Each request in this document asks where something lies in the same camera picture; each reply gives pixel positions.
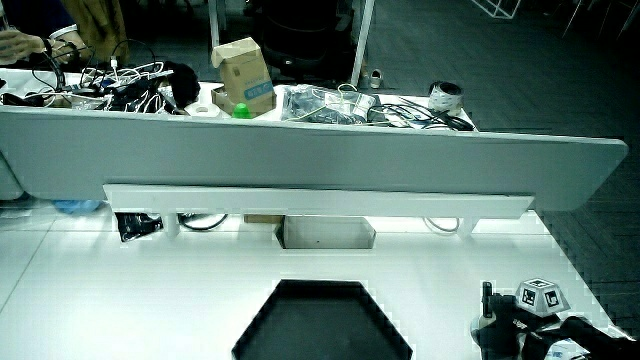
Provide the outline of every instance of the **black tray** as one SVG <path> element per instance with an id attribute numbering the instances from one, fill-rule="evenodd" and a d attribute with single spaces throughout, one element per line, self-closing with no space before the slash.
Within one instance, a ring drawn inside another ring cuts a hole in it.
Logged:
<path id="1" fill-rule="evenodd" d="M 357 281 L 282 280 L 232 350 L 236 360 L 411 359 Z"/>

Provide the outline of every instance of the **chair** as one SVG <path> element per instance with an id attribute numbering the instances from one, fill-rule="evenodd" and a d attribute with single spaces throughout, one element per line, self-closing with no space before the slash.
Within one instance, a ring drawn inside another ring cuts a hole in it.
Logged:
<path id="1" fill-rule="evenodd" d="M 264 0 L 257 11 L 259 43 L 268 65 L 301 82 L 305 75 L 347 79 L 353 66 L 352 10 L 340 0 Z"/>

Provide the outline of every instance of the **green bottle cap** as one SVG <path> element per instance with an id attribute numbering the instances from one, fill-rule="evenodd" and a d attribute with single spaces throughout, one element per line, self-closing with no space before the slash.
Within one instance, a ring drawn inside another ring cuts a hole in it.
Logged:
<path id="1" fill-rule="evenodd" d="M 236 119 L 251 119 L 251 113 L 245 103 L 238 103 L 233 109 L 233 115 L 231 116 Z"/>

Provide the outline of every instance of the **table leg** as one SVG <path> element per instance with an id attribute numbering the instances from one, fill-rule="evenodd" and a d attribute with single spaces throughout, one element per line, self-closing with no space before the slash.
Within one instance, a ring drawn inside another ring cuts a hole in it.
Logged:
<path id="1" fill-rule="evenodd" d="M 175 239 L 180 233 L 180 225 L 178 224 L 178 214 L 175 212 L 161 213 L 162 227 L 169 239 Z"/>
<path id="2" fill-rule="evenodd" d="M 209 1 L 209 25 L 211 26 L 211 48 L 220 45 L 220 28 L 218 23 L 218 3 L 224 0 Z"/>
<path id="3" fill-rule="evenodd" d="M 371 17 L 373 16 L 373 4 L 375 0 L 367 0 L 364 4 L 364 15 L 362 16 L 362 24 L 360 25 L 360 36 L 358 37 L 358 47 L 356 48 L 356 58 L 353 63 L 353 71 L 351 72 L 351 85 L 358 85 L 362 60 L 364 58 L 364 49 L 367 46 L 367 37 L 369 36 L 369 26 L 371 25 Z"/>

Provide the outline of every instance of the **gray partition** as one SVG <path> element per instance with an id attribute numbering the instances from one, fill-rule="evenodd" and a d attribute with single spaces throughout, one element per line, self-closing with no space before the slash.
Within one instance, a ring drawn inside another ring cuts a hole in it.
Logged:
<path id="1" fill-rule="evenodd" d="M 28 193 L 103 184 L 534 195 L 574 209 L 627 154 L 619 140 L 0 107 L 0 151 Z"/>

